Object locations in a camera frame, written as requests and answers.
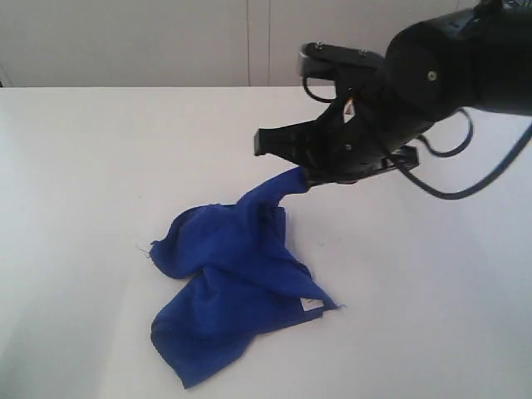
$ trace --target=white tag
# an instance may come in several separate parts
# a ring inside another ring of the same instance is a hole
[[[343,123],[348,123],[356,114],[355,103],[353,99],[350,98],[343,107]]]
[[[303,306],[305,312],[308,312],[309,310],[323,308],[323,301],[319,299],[301,298],[301,306]]]

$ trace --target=table surface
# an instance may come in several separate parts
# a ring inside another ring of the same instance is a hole
[[[458,202],[397,172],[288,197],[289,248],[345,307],[257,337],[189,392],[159,357],[150,323],[185,282],[141,250],[291,167],[253,156],[258,126],[322,110],[297,87],[1,90],[0,397],[532,397],[530,149]],[[474,117],[470,149],[421,150],[419,176],[463,189],[529,123]],[[465,129],[428,135],[450,149]]]

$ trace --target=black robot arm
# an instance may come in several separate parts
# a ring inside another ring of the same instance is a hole
[[[315,121],[259,129],[256,155],[301,165],[310,186],[407,172],[419,162],[406,144],[461,107],[532,116],[532,13],[484,1],[412,25],[385,57],[309,43],[301,73],[306,91],[334,81],[336,98]]]

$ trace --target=blue cloth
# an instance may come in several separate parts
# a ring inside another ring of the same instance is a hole
[[[337,307],[284,246],[286,215],[278,203],[306,191],[301,170],[289,170],[235,205],[185,211],[153,243],[150,256],[161,272],[194,276],[151,326],[151,341],[185,388],[239,358],[255,335]],[[301,298],[323,306],[305,311]]]

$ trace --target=screw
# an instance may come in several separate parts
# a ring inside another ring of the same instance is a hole
[[[426,78],[429,80],[429,81],[435,81],[438,79],[438,73],[436,71],[430,71],[427,75],[426,75]]]

